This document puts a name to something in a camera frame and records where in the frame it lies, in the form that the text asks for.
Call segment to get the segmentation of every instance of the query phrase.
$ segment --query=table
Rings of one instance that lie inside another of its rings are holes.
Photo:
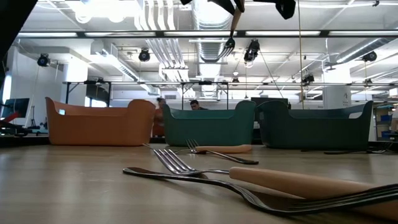
[[[164,145],[153,144],[155,148]],[[262,167],[375,184],[398,179],[398,156],[348,154],[254,147]],[[217,156],[184,154],[197,169],[228,169],[240,164]],[[236,193],[217,186],[143,179],[122,174],[136,166],[167,172],[146,147],[30,146],[0,151],[0,219],[2,224],[40,223],[388,223],[355,213],[324,213],[288,219],[251,208]],[[264,188],[228,180],[249,189]]]

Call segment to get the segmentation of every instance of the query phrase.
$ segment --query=desk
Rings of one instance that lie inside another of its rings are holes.
[[[153,144],[160,148],[164,145]],[[318,152],[254,147],[258,167],[375,184],[398,179],[398,156]],[[197,169],[228,169],[239,164],[217,156],[184,154]],[[251,208],[229,190],[210,185],[144,179],[122,174],[137,166],[167,172],[146,147],[31,146],[0,151],[0,217],[2,224],[41,223],[388,223],[354,213],[324,213],[288,219]],[[249,189],[264,188],[228,180]]]

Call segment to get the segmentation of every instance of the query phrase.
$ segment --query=ceiling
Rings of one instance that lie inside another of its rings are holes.
[[[383,4],[372,7],[374,1],[315,1],[301,0],[300,15],[296,9],[295,15],[289,20],[283,20],[275,10],[273,4],[264,4],[259,2],[246,1],[246,12],[242,15],[237,30],[381,30],[391,29],[391,25],[398,22],[398,1],[383,0]],[[137,30],[134,25],[134,18],[127,17],[122,22],[111,22],[107,17],[94,17],[86,24],[80,24],[75,19],[75,11],[68,9],[69,5],[65,1],[47,1],[39,0],[32,11],[28,20],[24,24],[23,32],[70,32],[70,31],[116,31],[116,30]],[[155,3],[154,19],[157,21],[158,2]],[[174,1],[174,24],[178,30],[192,30],[195,28],[193,23],[192,11],[189,5],[183,7],[179,1]],[[191,43],[188,38],[179,38],[179,46],[182,51],[185,64],[188,66],[188,76],[194,79],[199,75],[199,62],[197,54],[197,44]],[[224,58],[220,71],[220,80],[231,81],[234,77],[233,72],[238,72],[240,82],[264,82],[272,81],[271,75],[275,81],[291,82],[300,80],[299,71],[306,67],[313,60],[323,57],[326,54],[338,54],[348,50],[350,47],[363,41],[363,38],[260,38],[260,54],[254,61],[251,68],[244,66],[243,53],[250,43],[249,38],[235,39],[236,46],[234,52]],[[123,79],[123,74],[113,66],[104,63],[101,56],[92,52],[88,53],[94,40],[88,39],[21,39],[19,44],[24,46],[29,52],[29,47],[69,47],[79,54],[92,61],[92,63],[101,67],[106,72],[98,69],[90,69],[91,75],[102,76],[109,80]],[[148,62],[140,62],[139,52],[143,47],[149,47],[144,39],[101,39],[104,45],[113,44],[119,50],[119,59],[127,63],[133,70],[142,74],[143,79],[151,81],[161,81],[156,75],[159,71],[159,61],[152,55]],[[384,45],[377,50],[377,60],[369,62],[364,69],[364,62],[352,61],[349,63],[351,78],[355,81],[363,81],[366,77],[386,72],[398,68],[397,56],[398,41]],[[322,80],[322,73],[314,73],[315,80]],[[386,75],[378,82],[395,82],[398,80],[398,74],[392,73]],[[123,90],[140,90],[132,86],[123,86]],[[250,86],[249,89],[255,89],[256,86]],[[380,93],[386,88],[379,88]]]

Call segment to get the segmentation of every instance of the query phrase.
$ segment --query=wooden table surface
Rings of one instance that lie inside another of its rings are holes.
[[[398,180],[398,156],[266,149],[239,157],[261,167],[375,184]],[[183,154],[197,169],[240,164],[218,156]],[[146,147],[32,146],[0,149],[0,223],[389,223],[357,213],[323,213],[294,219],[251,208],[227,189],[122,174],[124,167],[167,172]],[[249,189],[262,187],[208,174]]]

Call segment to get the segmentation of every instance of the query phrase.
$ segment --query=white wall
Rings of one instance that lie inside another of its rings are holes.
[[[30,126],[30,106],[35,106],[36,125],[44,122],[47,116],[44,98],[60,101],[63,72],[58,70],[57,73],[52,67],[39,67],[36,60],[20,54],[15,47],[9,51],[7,67],[12,77],[10,98],[30,98],[27,118],[17,118],[14,123],[25,125],[27,121]]]

